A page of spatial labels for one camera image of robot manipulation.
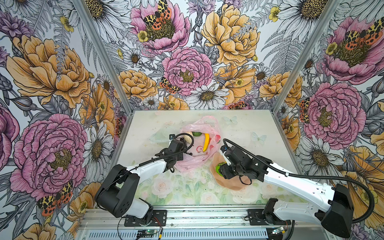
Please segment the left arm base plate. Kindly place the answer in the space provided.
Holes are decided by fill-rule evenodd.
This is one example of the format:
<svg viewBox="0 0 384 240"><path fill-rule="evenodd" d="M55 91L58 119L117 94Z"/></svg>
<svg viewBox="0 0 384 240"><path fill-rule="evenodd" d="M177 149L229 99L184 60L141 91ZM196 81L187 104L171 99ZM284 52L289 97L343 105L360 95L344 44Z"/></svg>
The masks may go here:
<svg viewBox="0 0 384 240"><path fill-rule="evenodd" d="M143 218L126 216L125 227L165 227L167 222L167 210L149 211Z"/></svg>

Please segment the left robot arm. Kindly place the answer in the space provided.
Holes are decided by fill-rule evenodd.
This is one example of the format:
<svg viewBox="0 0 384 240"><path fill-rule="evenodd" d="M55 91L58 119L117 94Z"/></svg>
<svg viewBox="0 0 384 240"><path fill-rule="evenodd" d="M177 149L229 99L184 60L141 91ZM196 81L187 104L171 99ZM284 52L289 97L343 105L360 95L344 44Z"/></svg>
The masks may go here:
<svg viewBox="0 0 384 240"><path fill-rule="evenodd" d="M132 217L147 225L153 218L153 206L135 197L138 186L158 174L173 172L193 144L191 134L170 135L169 146L150 160L131 167L113 166L95 195L97 205L116 218Z"/></svg>

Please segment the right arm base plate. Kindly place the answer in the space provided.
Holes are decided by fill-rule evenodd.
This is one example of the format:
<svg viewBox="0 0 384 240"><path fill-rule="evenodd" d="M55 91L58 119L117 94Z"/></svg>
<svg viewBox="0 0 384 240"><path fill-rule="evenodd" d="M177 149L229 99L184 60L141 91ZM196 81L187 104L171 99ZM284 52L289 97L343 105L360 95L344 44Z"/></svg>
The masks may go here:
<svg viewBox="0 0 384 240"><path fill-rule="evenodd" d="M251 226L264 226L264 225L276 225L276 226L290 226L292 222L290 220L280 220L275 214L264 214L262 209L248 209L245 221L249 221Z"/></svg>

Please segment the beige fake fruit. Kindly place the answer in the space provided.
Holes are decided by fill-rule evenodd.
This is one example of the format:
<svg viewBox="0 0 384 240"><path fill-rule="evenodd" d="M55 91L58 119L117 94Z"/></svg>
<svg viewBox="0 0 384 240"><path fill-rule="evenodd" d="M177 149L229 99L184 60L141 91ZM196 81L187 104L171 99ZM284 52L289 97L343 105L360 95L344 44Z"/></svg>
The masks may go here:
<svg viewBox="0 0 384 240"><path fill-rule="evenodd" d="M187 144L187 146L192 146L194 144L194 136L193 136L193 133L192 132L187 132L185 135L184 135L184 140Z"/></svg>

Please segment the green fake fruit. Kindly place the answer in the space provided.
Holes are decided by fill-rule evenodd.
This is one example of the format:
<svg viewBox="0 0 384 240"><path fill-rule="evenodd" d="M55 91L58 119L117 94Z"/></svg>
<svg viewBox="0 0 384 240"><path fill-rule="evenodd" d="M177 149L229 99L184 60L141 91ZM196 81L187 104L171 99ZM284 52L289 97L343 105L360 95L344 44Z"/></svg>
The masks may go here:
<svg viewBox="0 0 384 240"><path fill-rule="evenodd" d="M227 163L225 163L225 162L221 162L221 163L219 163L219 164L217 164L217 165L215 166L215 171L216 171L216 173L217 173L219 176L221 176L221 177L223 177L221 168L222 168L223 166L225 166L225 165L227 165Z"/></svg>

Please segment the pink plastic bag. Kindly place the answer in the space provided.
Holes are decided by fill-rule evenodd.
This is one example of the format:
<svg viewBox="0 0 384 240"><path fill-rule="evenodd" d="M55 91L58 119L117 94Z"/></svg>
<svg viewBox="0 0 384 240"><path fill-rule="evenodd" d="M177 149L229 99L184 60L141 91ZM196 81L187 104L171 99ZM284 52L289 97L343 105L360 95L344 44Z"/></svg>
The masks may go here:
<svg viewBox="0 0 384 240"><path fill-rule="evenodd" d="M213 116L204 116L200 120L181 128L181 133L201 132L199 137L194 137L194 144L183 154L183 160L176 163L176 169L187 172L203 166L220 148L221 132L218 120ZM208 150L203 152L205 133L210 134Z"/></svg>

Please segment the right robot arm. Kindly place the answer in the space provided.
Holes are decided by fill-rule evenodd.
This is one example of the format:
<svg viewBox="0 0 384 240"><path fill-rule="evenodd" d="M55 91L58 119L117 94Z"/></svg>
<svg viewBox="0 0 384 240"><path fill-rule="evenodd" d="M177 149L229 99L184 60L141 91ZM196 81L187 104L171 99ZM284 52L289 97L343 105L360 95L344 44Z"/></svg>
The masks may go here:
<svg viewBox="0 0 384 240"><path fill-rule="evenodd" d="M225 179L247 177L250 181L280 187L306 200L306 203L288 203L271 198L262 212L250 215L252 219L273 225L289 221L312 223L338 237L351 236L354 205L346 187L295 178L293 173L273 161L262 156L250 157L240 147L223 145L220 154L226 162L219 166L218 172Z"/></svg>

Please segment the pink scalloped bowl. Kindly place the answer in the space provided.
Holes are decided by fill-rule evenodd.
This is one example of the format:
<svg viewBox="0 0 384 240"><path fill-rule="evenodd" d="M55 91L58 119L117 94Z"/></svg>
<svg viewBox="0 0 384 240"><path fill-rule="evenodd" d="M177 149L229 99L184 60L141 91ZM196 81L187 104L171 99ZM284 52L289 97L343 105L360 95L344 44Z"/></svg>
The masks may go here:
<svg viewBox="0 0 384 240"><path fill-rule="evenodd" d="M210 165L210 171L218 185L224 188L227 188L229 190L240 191L244 189L246 186L249 186L252 184L251 180L246 176L242 176L241 178L239 178L239 176L236 176L229 180L220 176L216 171L216 167L221 163L226 164L223 156L219 152L216 152L213 156L213 161Z"/></svg>

